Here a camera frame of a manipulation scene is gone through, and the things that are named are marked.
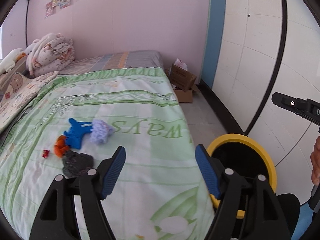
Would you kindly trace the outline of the person's right hand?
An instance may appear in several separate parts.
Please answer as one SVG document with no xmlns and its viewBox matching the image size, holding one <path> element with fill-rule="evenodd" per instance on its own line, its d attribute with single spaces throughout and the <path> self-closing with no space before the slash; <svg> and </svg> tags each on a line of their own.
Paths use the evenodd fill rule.
<svg viewBox="0 0 320 240">
<path fill-rule="evenodd" d="M 318 186 L 320 179 L 320 136 L 316 139 L 310 159 L 312 163 L 311 180 L 315 186 Z"/>
</svg>

